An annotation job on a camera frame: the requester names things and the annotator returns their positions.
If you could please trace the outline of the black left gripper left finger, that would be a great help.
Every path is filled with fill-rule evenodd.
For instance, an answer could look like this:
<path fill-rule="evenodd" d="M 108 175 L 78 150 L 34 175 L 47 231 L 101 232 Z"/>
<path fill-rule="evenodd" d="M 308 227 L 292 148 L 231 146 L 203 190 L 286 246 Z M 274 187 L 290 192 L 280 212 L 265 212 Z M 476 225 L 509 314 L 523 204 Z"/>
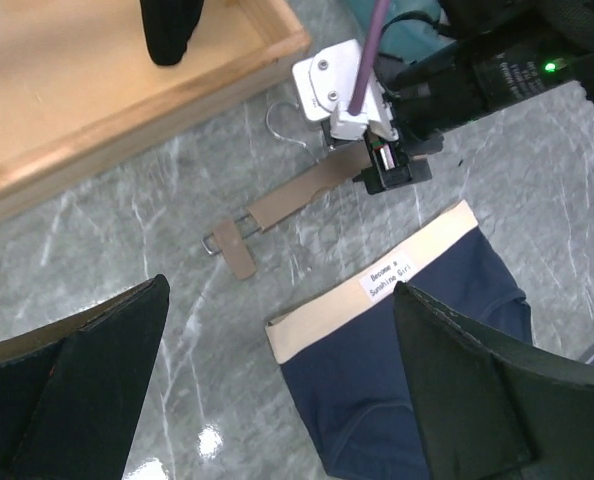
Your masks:
<path fill-rule="evenodd" d="M 157 275 L 0 341 L 0 479 L 122 477 L 169 293 Z"/>

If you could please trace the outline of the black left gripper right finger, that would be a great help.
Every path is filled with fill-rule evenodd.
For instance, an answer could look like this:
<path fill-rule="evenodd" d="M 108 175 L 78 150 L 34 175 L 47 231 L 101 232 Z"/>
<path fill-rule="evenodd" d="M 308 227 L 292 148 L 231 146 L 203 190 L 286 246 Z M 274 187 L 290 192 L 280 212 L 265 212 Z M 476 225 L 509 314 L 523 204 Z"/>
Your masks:
<path fill-rule="evenodd" d="M 394 318 L 434 479 L 594 479 L 594 365 L 527 345 L 408 283 Z"/>

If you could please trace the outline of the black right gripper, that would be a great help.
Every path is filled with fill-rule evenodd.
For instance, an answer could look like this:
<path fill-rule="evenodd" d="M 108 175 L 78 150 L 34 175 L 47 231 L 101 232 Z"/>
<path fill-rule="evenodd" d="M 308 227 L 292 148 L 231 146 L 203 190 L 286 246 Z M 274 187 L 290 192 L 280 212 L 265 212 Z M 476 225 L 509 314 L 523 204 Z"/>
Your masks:
<path fill-rule="evenodd" d="M 416 62 L 378 54 L 375 73 L 398 138 L 364 135 L 371 165 L 354 181 L 370 195 L 430 180 L 428 157 L 442 150 L 443 135 L 484 111 L 473 62 L 486 37 L 484 32 L 471 34 Z"/>

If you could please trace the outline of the navy underwear cream waistband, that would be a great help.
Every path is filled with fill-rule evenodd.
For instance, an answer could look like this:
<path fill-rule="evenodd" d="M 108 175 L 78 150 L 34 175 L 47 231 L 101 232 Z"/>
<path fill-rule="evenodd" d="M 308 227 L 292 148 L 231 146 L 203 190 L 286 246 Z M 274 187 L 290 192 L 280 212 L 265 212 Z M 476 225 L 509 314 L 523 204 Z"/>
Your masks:
<path fill-rule="evenodd" d="M 354 277 L 271 321 L 272 352 L 332 477 L 429 475 L 394 322 L 393 290 L 400 282 L 524 343 L 532 340 L 526 295 L 466 202 Z"/>

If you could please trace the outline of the beige clip hanger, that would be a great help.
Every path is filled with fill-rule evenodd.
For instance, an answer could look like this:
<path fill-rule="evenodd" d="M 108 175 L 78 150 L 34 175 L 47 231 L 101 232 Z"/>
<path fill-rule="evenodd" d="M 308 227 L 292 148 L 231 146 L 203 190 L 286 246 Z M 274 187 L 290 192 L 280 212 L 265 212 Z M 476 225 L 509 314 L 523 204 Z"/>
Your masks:
<path fill-rule="evenodd" d="M 337 149 L 325 147 L 314 152 L 305 141 L 279 133 L 272 126 L 271 119 L 274 112 L 281 107 L 300 110 L 297 104 L 289 101 L 271 104 L 265 115 L 268 132 L 281 142 L 301 147 L 314 159 L 314 165 L 247 206 L 243 216 L 227 218 L 217 224 L 201 241 L 208 255 L 223 256 L 231 272 L 239 280 L 248 279 L 257 271 L 245 243 L 248 237 L 270 230 L 328 192 L 352 180 L 370 165 L 369 152 L 362 141 L 345 144 Z"/>

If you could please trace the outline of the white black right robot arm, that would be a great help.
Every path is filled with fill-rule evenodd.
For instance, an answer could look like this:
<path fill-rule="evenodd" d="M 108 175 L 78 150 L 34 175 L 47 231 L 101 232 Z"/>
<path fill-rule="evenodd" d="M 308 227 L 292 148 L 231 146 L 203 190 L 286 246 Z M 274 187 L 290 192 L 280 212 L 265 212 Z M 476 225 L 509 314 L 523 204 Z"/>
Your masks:
<path fill-rule="evenodd" d="M 431 179 L 445 133 L 572 81 L 594 103 L 594 1 L 443 1 L 443 17 L 404 11 L 372 22 L 366 45 L 396 139 L 365 134 L 355 181 L 375 195 Z M 417 21 L 449 39 L 421 60 L 378 52 L 388 29 Z"/>

